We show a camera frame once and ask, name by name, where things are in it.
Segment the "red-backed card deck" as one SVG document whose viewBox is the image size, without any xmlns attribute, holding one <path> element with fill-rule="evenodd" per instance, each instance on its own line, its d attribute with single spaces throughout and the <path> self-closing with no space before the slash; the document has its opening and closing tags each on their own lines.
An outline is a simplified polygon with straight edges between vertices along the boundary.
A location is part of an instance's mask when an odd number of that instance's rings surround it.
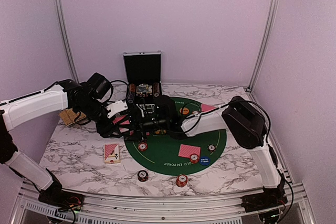
<svg viewBox="0 0 336 224">
<path fill-rule="evenodd" d="M 121 133 L 129 131 L 128 128 L 124 127 L 125 125 L 129 125 L 130 124 L 130 121 L 129 121 L 129 119 L 128 119 L 128 117 L 126 115 L 122 115 L 122 116 L 116 117 L 113 120 L 113 123 L 118 126 L 118 129 L 120 130 Z"/>
</svg>

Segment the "red 5 chips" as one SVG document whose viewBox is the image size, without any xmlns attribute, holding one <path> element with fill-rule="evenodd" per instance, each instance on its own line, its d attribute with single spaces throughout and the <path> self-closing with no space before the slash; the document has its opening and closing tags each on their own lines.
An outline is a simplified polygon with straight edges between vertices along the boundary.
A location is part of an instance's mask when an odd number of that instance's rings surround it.
<svg viewBox="0 0 336 224">
<path fill-rule="evenodd" d="M 191 154 L 190 155 L 190 162 L 192 164 L 197 164 L 199 162 L 199 160 L 200 160 L 199 158 L 200 158 L 199 155 L 197 155 L 197 154 Z"/>
<path fill-rule="evenodd" d="M 142 142 L 142 143 L 139 143 L 139 144 L 138 144 L 138 150 L 139 150 L 139 151 L 142 151 L 142 152 L 143 152 L 143 151 L 146 151 L 147 148 L 148 148 L 147 143 Z"/>
</svg>

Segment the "dark 100 chip stack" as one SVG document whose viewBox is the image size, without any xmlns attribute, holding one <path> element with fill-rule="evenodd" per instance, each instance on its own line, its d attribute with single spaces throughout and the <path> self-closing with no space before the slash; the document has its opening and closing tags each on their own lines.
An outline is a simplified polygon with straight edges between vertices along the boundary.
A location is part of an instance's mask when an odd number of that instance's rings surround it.
<svg viewBox="0 0 336 224">
<path fill-rule="evenodd" d="M 145 181 L 148 180 L 149 175 L 148 175 L 147 171 L 145 171 L 145 170 L 140 170 L 140 171 L 138 171 L 137 177 L 138 177 L 138 180 L 139 180 L 140 182 L 145 182 Z"/>
</svg>

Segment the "red-backed card seat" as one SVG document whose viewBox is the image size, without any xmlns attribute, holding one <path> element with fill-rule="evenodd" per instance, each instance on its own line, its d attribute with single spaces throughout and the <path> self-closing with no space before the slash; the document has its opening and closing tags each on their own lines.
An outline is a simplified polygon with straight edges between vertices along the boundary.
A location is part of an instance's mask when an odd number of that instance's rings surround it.
<svg viewBox="0 0 336 224">
<path fill-rule="evenodd" d="M 201 147 L 181 144 L 178 156 L 189 158 L 192 154 L 200 155 Z"/>
<path fill-rule="evenodd" d="M 207 104 L 201 104 L 202 113 L 212 111 L 214 109 L 218 109 L 218 106 L 212 106 Z"/>
</svg>

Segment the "orange round dealer button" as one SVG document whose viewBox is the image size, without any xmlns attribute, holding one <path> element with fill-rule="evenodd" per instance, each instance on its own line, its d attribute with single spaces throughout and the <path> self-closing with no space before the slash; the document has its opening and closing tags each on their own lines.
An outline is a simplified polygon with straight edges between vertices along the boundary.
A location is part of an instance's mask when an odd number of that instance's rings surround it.
<svg viewBox="0 0 336 224">
<path fill-rule="evenodd" d="M 190 110 L 187 107 L 183 107 L 183 108 L 180 108 L 180 113 L 182 115 L 188 115 L 190 113 Z"/>
</svg>

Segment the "red 5 chip stack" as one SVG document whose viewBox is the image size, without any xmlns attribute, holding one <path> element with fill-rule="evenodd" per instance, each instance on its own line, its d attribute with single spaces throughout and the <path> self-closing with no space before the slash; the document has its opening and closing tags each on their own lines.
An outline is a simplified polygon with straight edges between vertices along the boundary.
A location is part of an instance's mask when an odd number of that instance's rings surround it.
<svg viewBox="0 0 336 224">
<path fill-rule="evenodd" d="M 187 182 L 188 182 L 188 177 L 185 174 L 180 174 L 178 175 L 175 183 L 178 187 L 184 187 L 186 186 Z"/>
</svg>

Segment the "red-backed card top seat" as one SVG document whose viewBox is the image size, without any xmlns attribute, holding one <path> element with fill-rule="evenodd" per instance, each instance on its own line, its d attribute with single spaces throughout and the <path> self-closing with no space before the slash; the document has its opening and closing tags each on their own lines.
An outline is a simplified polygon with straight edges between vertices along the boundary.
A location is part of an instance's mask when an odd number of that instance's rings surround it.
<svg viewBox="0 0 336 224">
<path fill-rule="evenodd" d="M 214 109 L 218 109 L 218 106 L 212 106 L 207 104 L 201 104 L 202 113 L 212 111 Z"/>
</svg>

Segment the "blue small blind button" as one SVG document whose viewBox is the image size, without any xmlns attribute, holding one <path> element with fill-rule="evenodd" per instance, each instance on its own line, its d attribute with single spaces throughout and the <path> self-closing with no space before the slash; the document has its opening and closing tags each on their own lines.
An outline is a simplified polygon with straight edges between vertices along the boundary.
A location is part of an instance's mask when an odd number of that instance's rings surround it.
<svg viewBox="0 0 336 224">
<path fill-rule="evenodd" d="M 201 156 L 199 158 L 199 164 L 202 166 L 208 166 L 211 163 L 211 159 L 208 156 Z"/>
</svg>

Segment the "dark 100 chips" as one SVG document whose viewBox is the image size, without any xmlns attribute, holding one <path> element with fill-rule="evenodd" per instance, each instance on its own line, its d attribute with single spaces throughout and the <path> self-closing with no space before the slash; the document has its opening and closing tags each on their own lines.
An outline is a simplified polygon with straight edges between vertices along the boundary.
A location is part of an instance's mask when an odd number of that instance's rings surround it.
<svg viewBox="0 0 336 224">
<path fill-rule="evenodd" d="M 208 145 L 207 149 L 208 149 L 210 152 L 214 152 L 214 151 L 216 151 L 216 146 L 213 145 L 213 144 L 210 144 L 210 145 Z"/>
</svg>

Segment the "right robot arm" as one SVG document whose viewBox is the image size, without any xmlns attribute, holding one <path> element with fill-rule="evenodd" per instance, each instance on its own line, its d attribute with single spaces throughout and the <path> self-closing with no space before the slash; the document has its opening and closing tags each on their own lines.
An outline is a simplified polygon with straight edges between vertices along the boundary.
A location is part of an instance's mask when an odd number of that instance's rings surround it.
<svg viewBox="0 0 336 224">
<path fill-rule="evenodd" d="M 177 176 L 179 186 L 186 184 L 188 174 L 205 169 L 221 156 L 230 133 L 260 172 L 265 190 L 260 203 L 271 207 L 280 199 L 284 181 L 268 143 L 270 120 L 256 103 L 235 96 L 228 104 L 206 109 L 161 95 L 153 106 L 140 103 L 127 119 L 124 140 L 132 157 L 151 171 Z"/>
</svg>

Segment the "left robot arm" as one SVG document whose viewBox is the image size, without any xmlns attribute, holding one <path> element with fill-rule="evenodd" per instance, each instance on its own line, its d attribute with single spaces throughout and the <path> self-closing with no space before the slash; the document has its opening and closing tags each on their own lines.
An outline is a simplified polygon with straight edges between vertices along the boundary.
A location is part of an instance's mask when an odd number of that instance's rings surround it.
<svg viewBox="0 0 336 224">
<path fill-rule="evenodd" d="M 112 104 L 101 102 L 105 94 L 112 90 L 111 83 L 101 74 L 95 73 L 88 81 L 57 81 L 51 86 L 1 103 L 1 164 L 7 165 L 20 176 L 30 180 L 54 205 L 61 206 L 67 195 L 60 181 L 47 169 L 41 167 L 14 144 L 10 131 L 15 127 L 42 115 L 74 109 L 96 124 L 102 137 L 109 137 L 117 129 L 113 117 L 127 110 L 127 103 L 117 101 Z"/>
</svg>

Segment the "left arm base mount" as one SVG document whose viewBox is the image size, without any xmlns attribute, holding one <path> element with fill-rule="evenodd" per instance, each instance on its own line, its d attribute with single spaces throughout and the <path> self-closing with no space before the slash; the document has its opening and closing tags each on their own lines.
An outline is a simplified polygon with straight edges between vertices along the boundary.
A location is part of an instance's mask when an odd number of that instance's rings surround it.
<svg viewBox="0 0 336 224">
<path fill-rule="evenodd" d="M 59 207 L 60 211 L 80 210 L 84 200 L 84 195 L 63 190 L 56 194 L 47 194 L 46 192 L 42 192 L 39 194 L 38 200 L 40 202 Z"/>
</svg>

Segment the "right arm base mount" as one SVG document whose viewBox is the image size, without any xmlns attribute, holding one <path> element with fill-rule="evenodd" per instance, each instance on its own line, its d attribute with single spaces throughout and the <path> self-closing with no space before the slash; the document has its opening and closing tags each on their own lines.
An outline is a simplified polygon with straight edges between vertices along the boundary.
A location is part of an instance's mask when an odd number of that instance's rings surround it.
<svg viewBox="0 0 336 224">
<path fill-rule="evenodd" d="M 241 206 L 245 209 L 245 212 L 259 211 L 277 207 L 288 202 L 287 197 L 284 197 L 283 195 L 276 196 L 266 193 L 246 195 L 241 199 Z"/>
</svg>

